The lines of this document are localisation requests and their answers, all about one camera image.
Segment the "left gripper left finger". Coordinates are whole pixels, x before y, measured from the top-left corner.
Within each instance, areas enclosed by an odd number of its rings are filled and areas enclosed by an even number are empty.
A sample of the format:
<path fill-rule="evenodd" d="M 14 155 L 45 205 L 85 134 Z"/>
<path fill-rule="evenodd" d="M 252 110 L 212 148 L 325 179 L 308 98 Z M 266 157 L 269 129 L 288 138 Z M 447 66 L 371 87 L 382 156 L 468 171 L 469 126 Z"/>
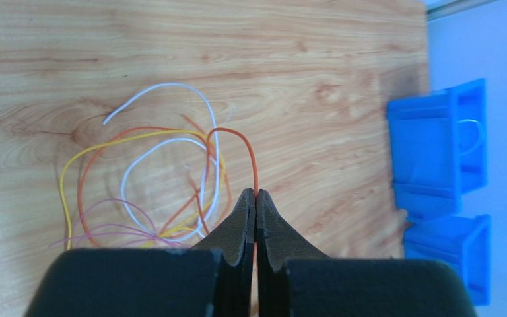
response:
<path fill-rule="evenodd" d="M 192 249 L 204 316 L 249 316 L 254 260 L 255 195 L 243 190 L 233 211 Z"/>

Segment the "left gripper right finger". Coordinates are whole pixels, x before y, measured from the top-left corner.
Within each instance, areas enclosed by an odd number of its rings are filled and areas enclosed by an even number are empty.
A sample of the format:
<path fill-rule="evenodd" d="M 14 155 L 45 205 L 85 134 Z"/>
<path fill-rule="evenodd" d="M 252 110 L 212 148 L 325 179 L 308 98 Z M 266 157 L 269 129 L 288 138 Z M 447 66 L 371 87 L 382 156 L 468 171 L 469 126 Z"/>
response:
<path fill-rule="evenodd" d="M 266 190 L 255 200 L 260 316 L 293 316 L 296 297 L 314 284 L 316 264 L 330 259 L 278 212 Z"/>

